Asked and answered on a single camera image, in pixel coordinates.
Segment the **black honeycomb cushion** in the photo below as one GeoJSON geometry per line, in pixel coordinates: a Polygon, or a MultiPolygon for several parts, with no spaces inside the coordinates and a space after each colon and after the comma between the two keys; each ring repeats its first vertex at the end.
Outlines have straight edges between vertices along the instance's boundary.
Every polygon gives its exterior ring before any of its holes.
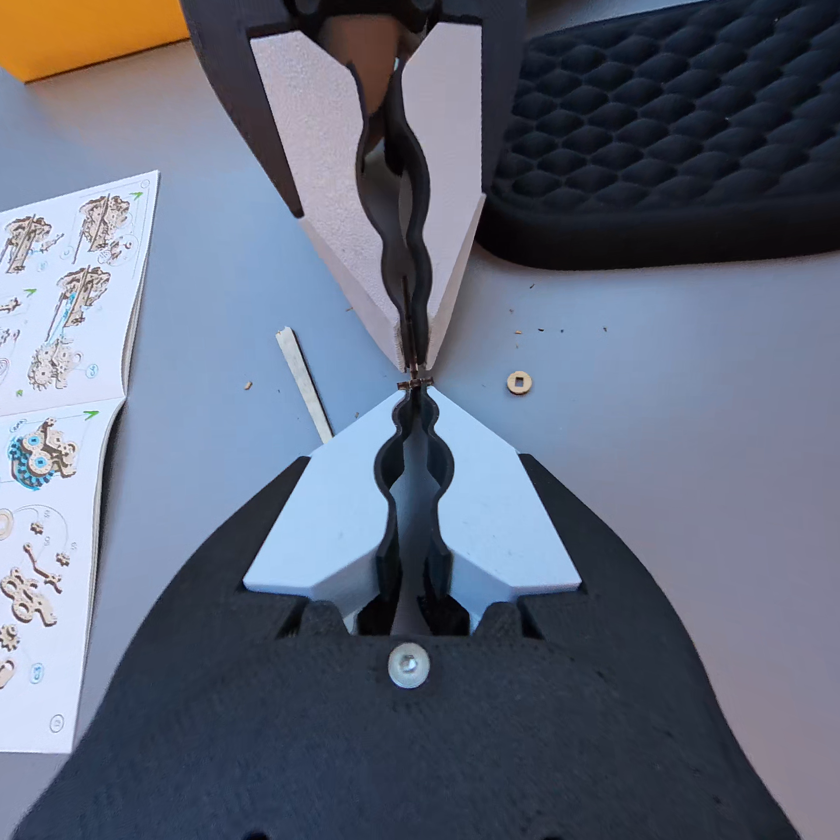
{"type": "Polygon", "coordinates": [[[531,39],[476,240],[552,270],[838,250],[839,2],[691,3],[531,39]]]}

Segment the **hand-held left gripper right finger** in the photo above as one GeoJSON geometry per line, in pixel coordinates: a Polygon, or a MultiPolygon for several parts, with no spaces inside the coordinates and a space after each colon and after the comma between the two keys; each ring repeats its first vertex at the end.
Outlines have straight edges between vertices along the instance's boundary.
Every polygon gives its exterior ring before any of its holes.
{"type": "Polygon", "coordinates": [[[474,631],[488,605],[522,595],[573,592],[581,577],[517,450],[456,403],[429,389],[434,430],[454,457],[454,477],[437,504],[454,555],[449,592],[474,631]]]}

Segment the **small wooden axle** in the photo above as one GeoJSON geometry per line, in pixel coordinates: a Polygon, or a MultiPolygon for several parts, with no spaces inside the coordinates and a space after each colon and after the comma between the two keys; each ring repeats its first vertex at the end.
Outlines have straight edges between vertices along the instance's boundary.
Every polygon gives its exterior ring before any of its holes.
{"type": "Polygon", "coordinates": [[[428,345],[427,312],[424,302],[416,301],[415,285],[415,280],[408,275],[402,276],[402,349],[405,368],[411,379],[416,379],[419,370],[426,366],[428,345]]]}

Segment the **illustrated instruction booklet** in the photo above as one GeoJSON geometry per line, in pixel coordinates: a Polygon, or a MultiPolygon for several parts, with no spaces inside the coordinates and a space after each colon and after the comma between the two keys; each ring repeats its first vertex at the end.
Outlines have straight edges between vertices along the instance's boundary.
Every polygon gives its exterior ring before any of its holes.
{"type": "Polygon", "coordinates": [[[159,173],[2,213],[1,750],[69,753],[159,173]]]}

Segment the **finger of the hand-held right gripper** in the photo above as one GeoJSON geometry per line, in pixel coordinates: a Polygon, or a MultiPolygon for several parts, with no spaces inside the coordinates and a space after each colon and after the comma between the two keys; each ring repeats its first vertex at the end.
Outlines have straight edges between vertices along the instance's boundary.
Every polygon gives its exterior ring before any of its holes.
{"type": "Polygon", "coordinates": [[[303,33],[254,38],[250,45],[301,202],[301,225],[368,333],[401,371],[400,317],[382,278],[382,238],[357,183],[365,123],[354,75],[303,33]]]}
{"type": "Polygon", "coordinates": [[[402,73],[407,124],[429,177],[423,241],[432,261],[427,366],[434,365],[452,317],[476,226],[481,189],[481,27],[438,23],[402,73]]]}

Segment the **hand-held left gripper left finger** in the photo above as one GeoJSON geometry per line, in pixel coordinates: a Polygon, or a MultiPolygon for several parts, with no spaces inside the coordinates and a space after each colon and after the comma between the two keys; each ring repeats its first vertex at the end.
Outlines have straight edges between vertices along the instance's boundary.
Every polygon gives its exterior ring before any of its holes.
{"type": "Polygon", "coordinates": [[[246,589],[332,602],[357,632],[359,611],[379,591],[374,555],[387,521],[375,456],[396,431],[402,397],[390,395],[312,452],[245,574],[246,589]]]}

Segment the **yellow plastic bin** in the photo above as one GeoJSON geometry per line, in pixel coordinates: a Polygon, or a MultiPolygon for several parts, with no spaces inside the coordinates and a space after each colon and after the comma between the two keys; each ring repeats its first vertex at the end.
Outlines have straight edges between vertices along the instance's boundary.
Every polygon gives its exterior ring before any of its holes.
{"type": "Polygon", "coordinates": [[[23,82],[188,37],[178,1],[1,2],[1,66],[23,82]]]}

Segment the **flat wooden stick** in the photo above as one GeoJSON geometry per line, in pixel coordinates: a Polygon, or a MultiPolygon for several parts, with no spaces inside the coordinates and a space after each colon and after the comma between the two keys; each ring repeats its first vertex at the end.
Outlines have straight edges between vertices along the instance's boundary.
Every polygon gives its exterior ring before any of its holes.
{"type": "Polygon", "coordinates": [[[333,437],[332,427],[324,410],[312,374],[310,373],[306,358],[301,351],[298,337],[291,327],[285,327],[276,333],[276,340],[318,435],[322,443],[326,444],[333,437]]]}

